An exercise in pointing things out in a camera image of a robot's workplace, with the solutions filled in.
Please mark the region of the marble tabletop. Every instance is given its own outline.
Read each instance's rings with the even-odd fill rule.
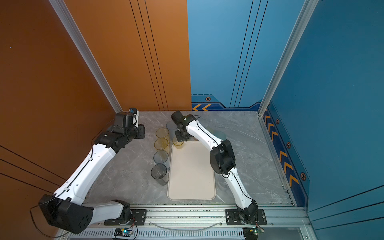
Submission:
[[[167,185],[159,185],[151,177],[155,165],[155,132],[165,127],[173,112],[140,112],[139,123],[145,126],[145,138],[135,139],[122,148],[91,187],[86,203],[119,199],[131,204],[153,203],[229,203],[235,199],[229,189],[219,187],[223,177],[215,173],[216,197],[205,201],[172,201]],[[266,144],[261,125],[254,111],[182,111],[184,115],[200,115],[199,122],[226,134],[236,157],[239,176],[248,193],[258,204],[289,204],[276,166]]]

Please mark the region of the orange wall panel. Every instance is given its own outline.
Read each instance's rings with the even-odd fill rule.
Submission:
[[[29,208],[64,183],[114,111],[47,0],[3,1],[0,9],[0,148],[2,239],[48,239],[32,225]],[[24,181],[39,188],[19,182]],[[36,224],[55,234],[39,209]]]
[[[186,0],[65,3],[124,110],[190,110]]]

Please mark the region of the aluminum frame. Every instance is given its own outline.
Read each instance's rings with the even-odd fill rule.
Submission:
[[[263,129],[263,133],[264,133],[264,136],[265,136],[265,139],[266,139],[269,151],[271,152],[271,155],[272,155],[272,158],[273,158],[273,162],[274,162],[274,164],[276,166],[277,173],[279,174],[280,180],[281,180],[281,182],[283,184],[283,188],[285,190],[287,190],[287,192],[289,194],[289,197],[292,200],[293,206],[297,206],[297,203],[296,203],[295,197],[293,196],[291,187],[289,186],[288,180],[285,177],[284,170],[281,167],[279,156],[277,156],[277,153],[275,151],[275,147],[273,146],[273,143],[272,143],[272,139],[269,136],[268,129],[267,129],[266,125],[264,124],[263,117],[259,116],[258,119],[259,119],[259,123],[261,125],[261,128]]]
[[[81,34],[79,28],[77,27],[71,13],[69,12],[67,5],[65,5],[64,0],[49,0],[56,14],[63,23],[68,34],[72,38],[72,41],[79,50],[84,61],[91,70],[93,76],[95,77],[97,83],[100,85],[105,96],[107,97],[109,103],[113,107],[113,110],[116,113],[122,112],[122,108],[113,93],[107,79],[105,78],[100,66],[98,65],[96,59],[94,58],[91,50],[89,49],[87,42],[85,41],[83,35]]]
[[[263,225],[262,227],[267,231],[267,228],[300,228],[303,239],[316,240],[316,235],[314,234],[310,220],[302,207],[271,207],[271,206],[260,206],[265,211],[265,216],[268,224]],[[164,231],[162,227],[165,228],[177,228],[177,230],[165,230],[165,231],[174,231],[180,232],[179,235],[173,235],[172,237],[158,235],[155,236],[138,236],[137,239],[157,239],[157,238],[166,238],[166,239],[202,239],[201,235],[196,235],[193,232],[201,229],[199,232],[227,232],[233,231],[234,229],[242,231],[244,227],[256,227],[255,225],[235,225],[229,226],[225,224],[226,215],[225,210],[228,208],[235,209],[236,207],[229,205],[224,207],[216,207],[212,204],[210,207],[201,207],[199,204],[195,204],[194,207],[168,207],[162,205],[155,205],[149,207],[148,205],[132,205],[132,209],[146,209],[147,216],[144,226],[138,226],[139,231],[147,232],[161,232]],[[114,228],[121,228],[120,225],[117,226],[104,226],[104,222],[95,223],[88,226],[85,229],[85,233],[80,233],[78,235],[70,233],[65,238],[103,238],[106,237],[104,234],[107,232],[108,236],[111,235],[110,231],[113,231]],[[59,230],[57,236],[65,233],[64,230]],[[214,235],[210,236],[211,238],[228,238],[228,239],[244,239],[242,234],[238,236],[231,235]]]
[[[276,70],[265,92],[263,101],[260,104],[259,111],[258,111],[259,116],[264,115],[264,112],[269,102],[271,101],[277,86],[279,85],[279,82],[284,74],[284,71],[287,68],[289,61],[291,60],[293,52],[295,51],[297,44],[299,43],[300,38],[303,35],[303,32],[307,27],[307,24],[318,2],[319,0],[306,0],[304,2],[303,7],[301,8],[299,17],[296,20],[296,23],[293,27],[291,35],[285,46],[283,54],[281,55],[281,58],[279,60],[279,63],[277,64]]]

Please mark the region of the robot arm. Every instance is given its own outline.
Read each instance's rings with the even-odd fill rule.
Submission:
[[[224,177],[232,191],[241,221],[244,224],[252,224],[258,210],[257,203],[249,196],[240,180],[230,141],[223,141],[214,136],[191,114],[183,116],[180,111],[177,111],[172,114],[171,119],[178,128],[178,131],[175,132],[178,141],[194,136],[210,150],[211,167]]]
[[[44,195],[40,209],[48,224],[73,232],[82,232],[89,224],[118,219],[124,224],[131,219],[129,204],[113,200],[103,204],[83,204],[85,196],[105,165],[133,139],[143,139],[145,128],[138,124],[139,111],[117,113],[111,129],[95,140],[87,157],[72,176],[53,195]]]

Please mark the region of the yellow chevron stripe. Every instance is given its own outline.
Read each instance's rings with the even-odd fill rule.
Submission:
[[[289,175],[289,186],[292,187],[292,180],[294,180],[295,182],[297,182],[297,184],[299,184],[299,180],[297,180],[294,176],[292,176],[291,174]]]
[[[196,105],[194,108],[192,108],[193,110],[195,110],[195,111],[198,111],[196,108],[198,108],[198,107],[200,107],[201,106],[201,104],[198,104],[198,105]]]
[[[287,167],[289,167],[290,169],[293,170],[292,166],[290,164],[288,164],[287,162],[284,163],[284,172],[285,174],[287,174]]]
[[[273,136],[274,136],[274,135],[279,136],[279,135],[277,134],[277,132],[272,131],[272,142],[273,142]]]
[[[265,125],[266,125],[267,118],[271,118],[271,116],[265,116]]]
[[[280,162],[281,162],[281,156],[282,156],[282,155],[284,155],[284,156],[288,157],[288,156],[287,156],[287,154],[286,154],[285,152],[283,152],[283,151],[280,151]]]
[[[207,107],[209,107],[209,106],[211,106],[211,104],[208,104],[207,106],[203,107],[203,110],[204,110],[204,111],[208,111],[208,110],[207,110]]]
[[[268,123],[268,132],[270,132],[271,126],[274,127],[274,125],[272,123]]]

